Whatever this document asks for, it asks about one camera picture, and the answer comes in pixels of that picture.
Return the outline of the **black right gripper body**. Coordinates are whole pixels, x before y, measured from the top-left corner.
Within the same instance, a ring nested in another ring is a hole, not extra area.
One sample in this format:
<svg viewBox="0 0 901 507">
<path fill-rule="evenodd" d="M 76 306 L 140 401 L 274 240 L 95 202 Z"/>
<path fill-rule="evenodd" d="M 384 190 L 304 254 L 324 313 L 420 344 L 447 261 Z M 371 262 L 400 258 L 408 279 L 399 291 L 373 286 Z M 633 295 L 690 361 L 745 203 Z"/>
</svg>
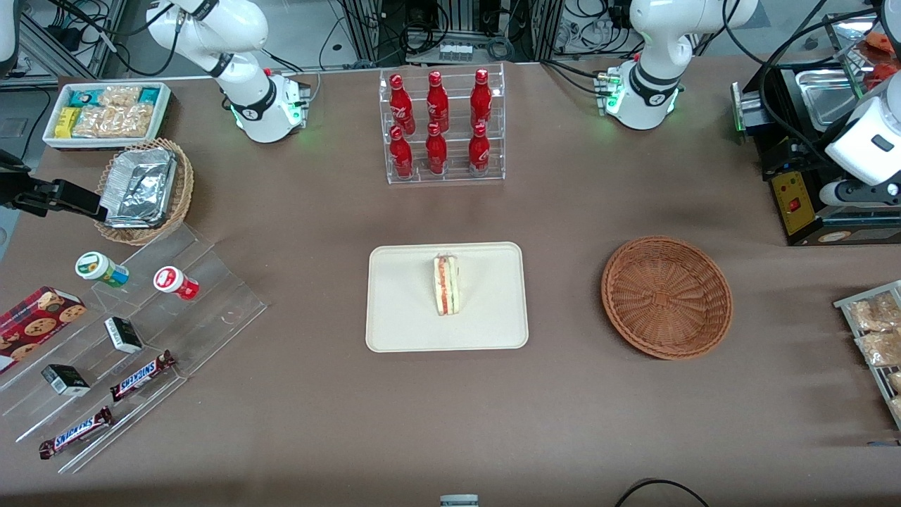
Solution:
<svg viewBox="0 0 901 507">
<path fill-rule="evenodd" d="M 42 189 L 49 185 L 48 182 L 32 177 L 30 169 L 17 156 L 8 151 L 1 151 L 1 206 L 10 207 L 10 199 L 21 192 L 42 192 L 47 195 L 47 190 Z"/>
</svg>

